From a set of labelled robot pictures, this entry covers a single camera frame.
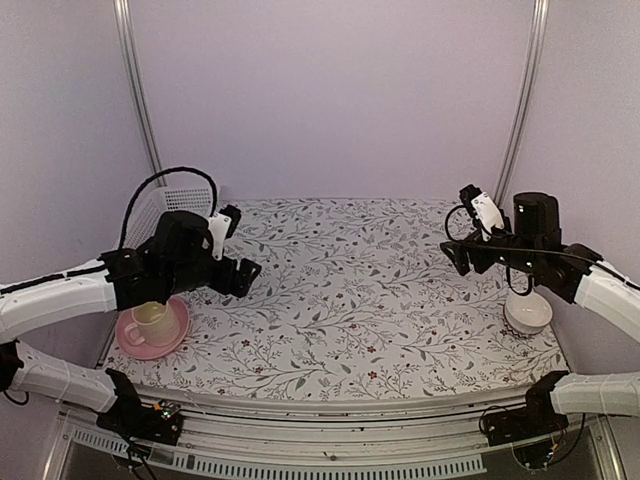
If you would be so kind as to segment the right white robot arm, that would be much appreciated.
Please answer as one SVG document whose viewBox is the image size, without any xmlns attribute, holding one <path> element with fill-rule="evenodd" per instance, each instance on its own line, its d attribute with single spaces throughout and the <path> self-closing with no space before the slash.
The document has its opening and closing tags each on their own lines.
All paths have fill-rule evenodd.
<svg viewBox="0 0 640 480">
<path fill-rule="evenodd" d="M 440 248 L 459 275 L 478 274 L 500 264 L 507 273 L 519 271 L 527 287 L 542 286 L 569 304 L 607 320 L 632 339 L 639 337 L 639 287 L 592 249 L 562 242 L 559 204 L 541 192 L 514 196 L 514 216 L 508 218 L 490 196 L 474 185 L 460 193 L 460 208 L 473 230 L 463 239 L 449 236 Z M 517 427 L 537 436 L 556 414 L 639 414 L 639 375 L 553 372 L 542 384 L 542 397 L 523 407 Z"/>
</svg>

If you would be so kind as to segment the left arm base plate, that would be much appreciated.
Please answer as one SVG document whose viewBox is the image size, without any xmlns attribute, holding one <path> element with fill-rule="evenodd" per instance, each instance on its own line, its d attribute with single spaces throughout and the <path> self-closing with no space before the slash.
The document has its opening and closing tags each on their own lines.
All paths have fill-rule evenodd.
<svg viewBox="0 0 640 480">
<path fill-rule="evenodd" d="M 182 433 L 184 416 L 160 407 L 144 406 L 133 400 L 118 399 L 106 412 L 99 413 L 96 426 L 124 440 L 145 440 L 176 446 Z"/>
</svg>

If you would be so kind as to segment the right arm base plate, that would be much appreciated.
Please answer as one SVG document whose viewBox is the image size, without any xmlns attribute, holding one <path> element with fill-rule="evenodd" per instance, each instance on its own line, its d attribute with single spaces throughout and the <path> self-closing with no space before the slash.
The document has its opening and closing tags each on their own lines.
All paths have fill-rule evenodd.
<svg viewBox="0 0 640 480">
<path fill-rule="evenodd" d="M 569 426 L 566 415 L 553 411 L 539 414 L 528 407 L 507 409 L 491 406 L 481 415 L 479 431 L 487 438 L 490 446 L 505 445 L 560 432 Z"/>
</svg>

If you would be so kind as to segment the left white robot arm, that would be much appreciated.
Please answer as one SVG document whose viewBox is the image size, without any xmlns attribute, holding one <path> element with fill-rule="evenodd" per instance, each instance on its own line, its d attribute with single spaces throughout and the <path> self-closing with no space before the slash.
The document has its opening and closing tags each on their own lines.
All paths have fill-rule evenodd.
<svg viewBox="0 0 640 480">
<path fill-rule="evenodd" d="M 37 393 L 57 401 L 109 412 L 128 434 L 148 426 L 148 412 L 119 373 L 92 370 L 51 357 L 19 336 L 68 319 L 126 311 L 147 302 L 166 303 L 183 292 L 207 287 L 242 298 L 260 266 L 224 254 L 239 214 L 232 208 L 204 218 L 166 212 L 155 232 L 136 248 L 118 247 L 73 270 L 1 289 L 1 389 Z"/>
</svg>

